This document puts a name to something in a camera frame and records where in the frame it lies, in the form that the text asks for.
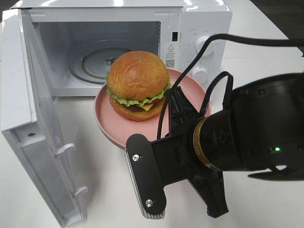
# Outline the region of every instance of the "pink plate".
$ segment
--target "pink plate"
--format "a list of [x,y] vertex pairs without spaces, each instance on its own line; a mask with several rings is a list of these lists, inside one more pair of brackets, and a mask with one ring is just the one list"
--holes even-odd
[[[168,72],[171,76],[172,84],[181,74],[180,71],[173,69],[168,69]],[[199,110],[205,97],[205,91],[201,85],[189,76],[185,76],[179,85],[193,106]],[[159,116],[142,122],[125,119],[112,108],[109,95],[106,92],[106,86],[100,90],[95,98],[94,112],[96,121],[104,135],[123,150],[125,150],[127,139],[135,133],[143,134],[149,141],[156,140]],[[168,132],[167,109],[162,124],[161,136],[164,137]]]

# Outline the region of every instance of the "microwave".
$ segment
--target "microwave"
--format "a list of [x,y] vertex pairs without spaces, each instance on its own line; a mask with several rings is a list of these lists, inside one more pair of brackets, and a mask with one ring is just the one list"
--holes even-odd
[[[211,35],[228,33],[222,0],[20,0],[3,12],[1,131],[62,227],[83,219],[70,156],[53,105],[96,96],[123,53],[156,54],[183,71]],[[213,41],[190,76],[207,88],[225,41]]]

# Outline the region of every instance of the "microwave door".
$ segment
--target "microwave door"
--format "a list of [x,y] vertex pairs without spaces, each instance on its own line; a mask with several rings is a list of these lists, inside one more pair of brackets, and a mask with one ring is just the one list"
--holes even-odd
[[75,189],[69,164],[75,146],[63,141],[33,26],[26,11],[3,12],[1,131],[65,227],[83,219],[77,195],[87,187]]

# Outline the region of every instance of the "table surface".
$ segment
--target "table surface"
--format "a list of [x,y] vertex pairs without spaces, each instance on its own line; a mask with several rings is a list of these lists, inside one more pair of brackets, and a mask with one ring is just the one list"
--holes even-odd
[[[234,10],[230,32],[251,37],[285,38],[249,1],[226,2]],[[249,16],[252,20],[259,17],[263,21],[263,28],[258,28],[260,32],[238,30],[238,26],[248,28],[244,23],[250,24],[250,20],[243,18]],[[304,58],[296,48],[289,49],[288,53],[285,49],[245,48],[246,51],[237,52],[234,44],[227,43],[225,50],[221,69],[234,76],[234,87],[267,76],[304,71]],[[224,82],[221,82],[215,89],[213,113],[221,109],[223,91]],[[91,97],[59,97],[54,101],[65,141],[74,143],[77,148],[72,157],[76,186],[89,187],[88,193],[79,196],[80,204],[87,207],[86,219],[71,228],[303,227],[304,182],[253,180],[247,177],[248,172],[224,173],[230,212],[217,219],[207,216],[206,205],[186,180],[165,187],[167,207],[163,219],[145,219],[138,207],[124,151],[111,144],[99,130],[93,103]],[[57,221],[2,134],[0,151],[1,227],[58,228]]]

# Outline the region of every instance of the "control dial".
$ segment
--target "control dial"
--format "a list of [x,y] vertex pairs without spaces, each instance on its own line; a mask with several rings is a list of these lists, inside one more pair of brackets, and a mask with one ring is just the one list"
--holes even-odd
[[[210,36],[209,35],[204,35],[204,36],[201,36],[199,38],[196,39],[195,41],[195,48],[196,48],[196,51],[197,53],[199,53],[199,51],[201,50],[202,46],[204,45],[204,43],[206,42],[206,40],[209,38]],[[207,56],[207,55],[210,55],[214,50],[214,44],[211,42],[209,45],[208,45],[208,48],[205,50],[204,52],[204,56]]]
[[191,76],[200,84],[207,82],[208,72],[204,67],[196,67],[192,70]]

